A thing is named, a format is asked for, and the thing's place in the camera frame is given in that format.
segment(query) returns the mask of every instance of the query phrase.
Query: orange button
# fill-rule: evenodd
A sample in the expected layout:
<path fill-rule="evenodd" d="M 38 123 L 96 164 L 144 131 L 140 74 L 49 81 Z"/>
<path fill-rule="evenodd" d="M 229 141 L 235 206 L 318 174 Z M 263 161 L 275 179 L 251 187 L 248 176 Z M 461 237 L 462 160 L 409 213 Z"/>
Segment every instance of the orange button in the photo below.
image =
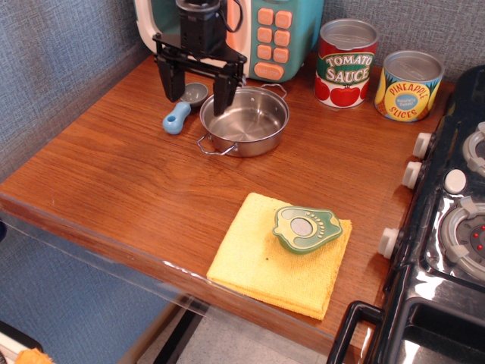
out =
<path fill-rule="evenodd" d="M 258 57 L 261 59 L 271 59 L 273 49 L 270 45 L 260 44 L 258 45 Z"/>
<path fill-rule="evenodd" d="M 274 50 L 273 59 L 278 63 L 287 63 L 289 60 L 288 48 L 276 48 Z"/>
<path fill-rule="evenodd" d="M 287 47 L 289 45 L 289 40 L 291 34 L 288 30 L 277 30 L 274 32 L 274 43 L 277 46 Z"/>
<path fill-rule="evenodd" d="M 271 25 L 274 19 L 273 9 L 261 8 L 258 11 L 258 22 L 263 25 Z"/>
<path fill-rule="evenodd" d="M 279 64 L 259 62 L 255 66 L 255 73 L 260 78 L 278 81 L 285 74 L 285 70 Z"/>
<path fill-rule="evenodd" d="M 278 28 L 288 29 L 291 25 L 293 14 L 290 11 L 281 10 L 276 13 L 275 24 Z"/>
<path fill-rule="evenodd" d="M 258 41 L 263 43 L 271 43 L 271 40 L 273 40 L 273 30 L 270 28 L 259 27 Z"/>

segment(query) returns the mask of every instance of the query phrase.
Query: stainless steel pot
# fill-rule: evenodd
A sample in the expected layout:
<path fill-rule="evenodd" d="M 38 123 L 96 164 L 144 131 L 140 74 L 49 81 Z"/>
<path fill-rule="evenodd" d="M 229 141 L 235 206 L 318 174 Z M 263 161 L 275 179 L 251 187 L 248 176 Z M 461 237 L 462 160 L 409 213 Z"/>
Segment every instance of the stainless steel pot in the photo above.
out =
<path fill-rule="evenodd" d="M 266 86 L 278 86 L 284 95 L 279 96 Z M 209 97 L 200 110 L 200 121 L 208 133 L 197 145 L 205 154 L 235 157 L 255 157 L 276 148 L 289 120 L 285 97 L 286 90 L 278 83 L 240 87 L 233 104 L 220 116 L 214 116 L 214 96 Z M 205 138 L 219 152 L 206 151 L 201 144 Z"/>

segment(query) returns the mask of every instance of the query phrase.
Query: yellow towel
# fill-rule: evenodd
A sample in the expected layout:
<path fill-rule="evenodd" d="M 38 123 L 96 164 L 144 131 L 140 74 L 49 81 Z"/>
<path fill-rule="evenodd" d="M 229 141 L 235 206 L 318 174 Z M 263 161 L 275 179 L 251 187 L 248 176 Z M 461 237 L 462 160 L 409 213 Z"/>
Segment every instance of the yellow towel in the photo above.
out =
<path fill-rule="evenodd" d="M 274 215 L 285 206 L 289 204 L 250 193 L 227 231 L 207 278 L 246 296 L 322 320 L 352 224 L 340 220 L 340 237 L 299 256 L 284 249 L 273 235 Z"/>

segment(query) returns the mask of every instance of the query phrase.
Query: pineapple slices can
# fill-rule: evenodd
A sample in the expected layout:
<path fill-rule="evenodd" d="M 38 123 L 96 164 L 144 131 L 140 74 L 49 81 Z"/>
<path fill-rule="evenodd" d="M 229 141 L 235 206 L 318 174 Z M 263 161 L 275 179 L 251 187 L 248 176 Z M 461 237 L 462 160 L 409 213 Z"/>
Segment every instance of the pineapple slices can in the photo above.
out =
<path fill-rule="evenodd" d="M 436 57 L 417 51 L 398 51 L 384 59 L 374 104 L 386 118 L 413 122 L 430 113 L 445 73 Z"/>

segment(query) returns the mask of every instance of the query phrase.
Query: toy microwave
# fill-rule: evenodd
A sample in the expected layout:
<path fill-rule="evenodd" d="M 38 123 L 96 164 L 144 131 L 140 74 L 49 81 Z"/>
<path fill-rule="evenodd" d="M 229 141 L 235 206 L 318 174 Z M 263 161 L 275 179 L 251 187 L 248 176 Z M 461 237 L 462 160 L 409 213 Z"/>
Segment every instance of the toy microwave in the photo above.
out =
<path fill-rule="evenodd" d="M 242 26 L 227 33 L 227 44 L 245 55 L 244 74 L 280 83 L 295 76 L 320 32 L 323 0 L 240 0 Z M 135 0 L 143 42 L 156 53 L 156 33 L 179 33 L 176 0 Z M 227 22 L 234 29 L 240 10 L 227 0 Z"/>

